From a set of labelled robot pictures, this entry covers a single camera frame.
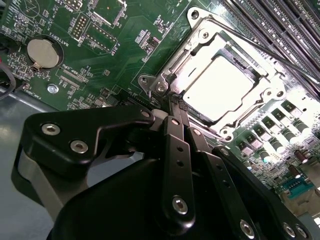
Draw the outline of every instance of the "screw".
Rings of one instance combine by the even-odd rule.
[[[171,122],[172,122],[174,125],[179,125],[179,124],[180,124],[180,123],[178,122],[178,120],[176,120],[176,119],[174,119],[174,118],[171,120]]]
[[[148,79],[146,79],[145,77],[141,78],[141,83],[142,83],[143,85],[147,85]]]
[[[308,238],[308,235],[306,234],[306,232],[299,225],[295,225],[295,227],[305,239]]]
[[[71,142],[70,148],[78,154],[84,154],[88,151],[88,145],[84,141],[75,140]]]
[[[229,152],[228,152],[226,149],[221,148],[220,151],[221,151],[224,155],[229,156]]]
[[[181,197],[174,197],[172,200],[172,206],[181,215],[186,215],[188,212],[187,203]]]
[[[56,94],[57,92],[59,92],[58,86],[52,83],[50,83],[46,89],[51,94]]]
[[[296,237],[296,233],[294,232],[294,230],[289,226],[288,223],[284,222],[283,223],[283,229],[284,231],[292,238],[295,238]]]
[[[255,238],[255,231],[245,220],[240,221],[240,228],[249,239]]]
[[[209,33],[206,31],[206,32],[202,35],[202,37],[203,37],[204,39],[207,39],[207,38],[209,37]]]
[[[142,110],[141,110],[141,114],[142,114],[143,116],[145,116],[146,118],[149,118],[149,117],[150,117],[150,114],[147,113],[146,111],[142,111]]]
[[[163,85],[159,85],[156,89],[159,93],[163,93],[166,90],[166,87]]]
[[[55,136],[60,133],[60,127],[53,123],[47,123],[42,125],[41,130],[44,134],[50,135],[50,136]]]
[[[201,136],[201,132],[198,130],[198,129],[193,129],[193,132],[198,135],[198,136]]]

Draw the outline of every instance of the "surface mount component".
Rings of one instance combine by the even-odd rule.
[[[198,7],[187,17],[192,33],[186,41],[157,76],[141,75],[138,82],[149,96],[183,94],[211,130],[231,142],[252,113],[286,96],[283,82],[252,46],[212,22],[228,25],[221,17]]]

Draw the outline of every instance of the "green circuit board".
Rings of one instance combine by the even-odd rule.
[[[17,79],[25,82],[22,91],[59,111],[115,106],[123,99],[157,108],[159,103],[149,99],[139,86],[138,77],[156,76],[188,37],[192,31],[187,19],[190,7],[198,6],[215,13],[248,38],[256,37],[254,29],[246,28],[242,15],[231,11],[234,10],[232,4],[219,0],[9,0],[2,17],[1,32],[17,44],[1,59]],[[240,8],[247,10],[248,19],[266,23],[261,30],[272,38],[273,32],[268,29],[272,28],[272,22],[267,22],[268,18],[263,18],[251,1],[244,1]],[[28,56],[27,44],[39,37],[50,38],[61,48],[62,61],[51,69],[35,70]],[[312,64],[303,58],[299,49],[286,48],[285,44],[283,49],[294,57],[298,66],[314,73]],[[317,49],[311,47],[309,50],[314,61],[320,63]],[[310,157],[320,156],[320,141],[316,136],[320,127],[319,103],[294,77],[285,81],[289,100],[301,111],[307,106],[301,118],[292,118],[291,130],[295,131],[295,121],[303,121],[312,129],[313,135],[304,137],[295,131],[299,142],[287,144],[283,155],[273,154],[273,162],[263,162],[258,150],[245,155],[239,149],[239,143],[246,141],[253,127],[281,108],[284,102],[274,101],[242,124],[234,133],[234,141],[225,143],[208,139],[212,145],[230,148],[241,161],[250,161],[252,172],[266,186],[279,192],[284,191],[284,184],[293,178],[288,172],[288,164],[297,167],[300,164],[294,156],[295,150]],[[48,92],[50,84],[57,86],[55,94]]]
[[[16,77],[29,82],[28,94],[61,111],[90,108],[103,89],[110,95],[125,91],[148,104],[138,76],[155,75],[188,35],[189,6],[214,8],[205,0],[83,0],[78,10],[74,1],[68,2],[12,0],[2,18],[2,31],[22,43],[2,59]],[[28,67],[26,43],[38,35],[59,42],[61,65],[40,72]],[[155,39],[150,48],[149,39]],[[58,86],[57,94],[48,94],[49,83]],[[114,101],[106,100],[111,105]]]

